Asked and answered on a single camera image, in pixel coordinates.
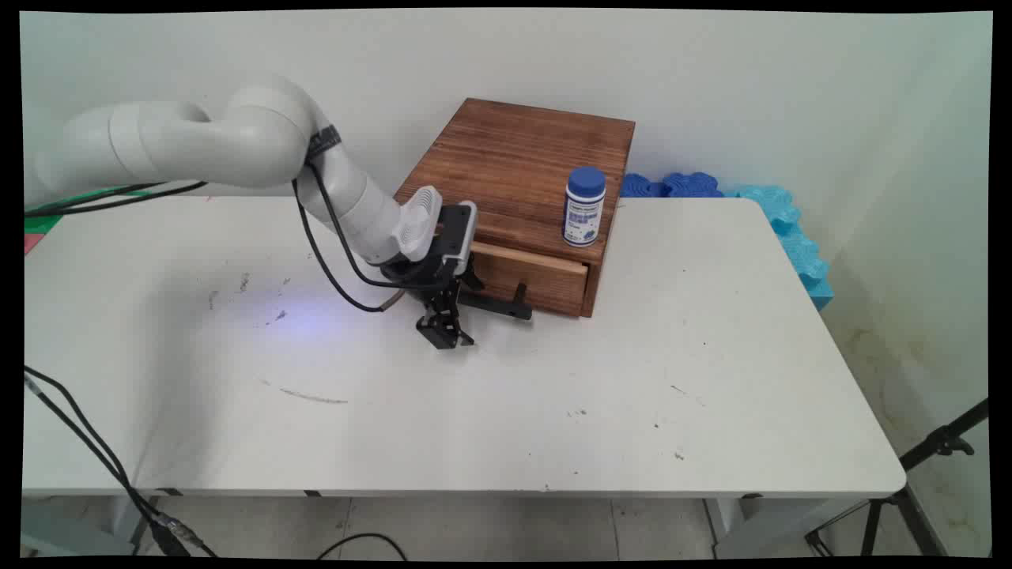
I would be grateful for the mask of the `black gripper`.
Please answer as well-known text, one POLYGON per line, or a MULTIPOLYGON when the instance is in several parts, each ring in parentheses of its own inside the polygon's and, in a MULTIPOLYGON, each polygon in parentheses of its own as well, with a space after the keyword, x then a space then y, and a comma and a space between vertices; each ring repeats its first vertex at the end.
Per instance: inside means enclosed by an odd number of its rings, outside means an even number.
MULTIPOLYGON (((458 291, 460 284, 481 291, 485 284, 474 270, 471 252, 477 220, 477 208, 442 208, 423 259, 411 262, 400 254, 382 264, 380 272, 422 301, 430 301, 442 292, 458 291)), ((447 306, 445 301, 427 302, 417 321, 417 331, 435 349, 474 345, 460 324, 458 294, 447 295, 447 306)))

